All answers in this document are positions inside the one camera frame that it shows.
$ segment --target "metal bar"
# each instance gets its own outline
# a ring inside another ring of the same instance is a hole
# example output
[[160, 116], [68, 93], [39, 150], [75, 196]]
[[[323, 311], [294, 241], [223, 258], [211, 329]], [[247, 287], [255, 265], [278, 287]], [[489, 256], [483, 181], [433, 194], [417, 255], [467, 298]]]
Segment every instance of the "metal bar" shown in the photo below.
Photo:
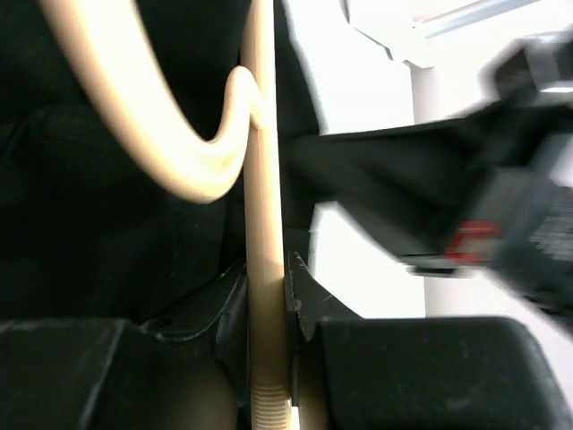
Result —
[[423, 21], [416, 26], [426, 39], [435, 38], [444, 33], [461, 29], [466, 25], [475, 24], [488, 18], [511, 12], [519, 7], [527, 6], [539, 0], [480, 0], [455, 11], [444, 13], [436, 18]]

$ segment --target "plastic hanger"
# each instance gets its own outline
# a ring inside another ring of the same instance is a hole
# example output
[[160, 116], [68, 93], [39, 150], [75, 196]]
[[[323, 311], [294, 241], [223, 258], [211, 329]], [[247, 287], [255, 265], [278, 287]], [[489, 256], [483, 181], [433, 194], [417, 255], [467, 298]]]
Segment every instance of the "plastic hanger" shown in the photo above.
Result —
[[212, 202], [231, 188], [244, 163], [252, 428], [288, 429], [273, 1], [252, 0], [245, 67], [229, 74], [223, 117], [210, 142], [176, 105], [133, 0], [39, 1], [91, 102], [160, 185], [193, 202]]

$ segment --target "black fabric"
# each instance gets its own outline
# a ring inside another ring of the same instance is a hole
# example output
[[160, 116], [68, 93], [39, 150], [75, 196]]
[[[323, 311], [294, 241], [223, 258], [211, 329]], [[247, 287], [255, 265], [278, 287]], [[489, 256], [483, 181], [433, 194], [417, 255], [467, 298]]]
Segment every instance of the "black fabric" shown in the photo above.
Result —
[[[249, 5], [138, 1], [169, 86], [203, 138], [217, 131]], [[284, 145], [319, 128], [275, 6]], [[155, 185], [95, 114], [35, 0], [0, 2], [0, 40], [0, 317], [143, 322], [242, 252], [241, 179], [208, 205]]]

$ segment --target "beige hanger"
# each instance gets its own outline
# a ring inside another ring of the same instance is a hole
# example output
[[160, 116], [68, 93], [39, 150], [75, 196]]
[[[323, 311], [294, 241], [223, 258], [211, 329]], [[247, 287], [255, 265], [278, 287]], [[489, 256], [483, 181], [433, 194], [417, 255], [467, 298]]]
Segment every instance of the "beige hanger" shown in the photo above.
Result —
[[133, 0], [39, 1], [93, 105], [159, 184], [190, 201], [212, 202], [230, 189], [244, 161], [252, 428], [288, 429], [273, 0], [252, 0], [246, 68], [228, 77], [223, 118], [210, 142], [176, 105]]

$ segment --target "curved hanger hook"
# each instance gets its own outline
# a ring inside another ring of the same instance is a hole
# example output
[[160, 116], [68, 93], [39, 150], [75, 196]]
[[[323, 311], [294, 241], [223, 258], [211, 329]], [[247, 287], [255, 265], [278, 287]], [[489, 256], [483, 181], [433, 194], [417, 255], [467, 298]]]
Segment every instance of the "curved hanger hook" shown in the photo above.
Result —
[[217, 200], [233, 186], [250, 123], [264, 126], [248, 69], [229, 74], [217, 135], [205, 142], [177, 106], [133, 0], [39, 2], [92, 103], [143, 170], [194, 202]]

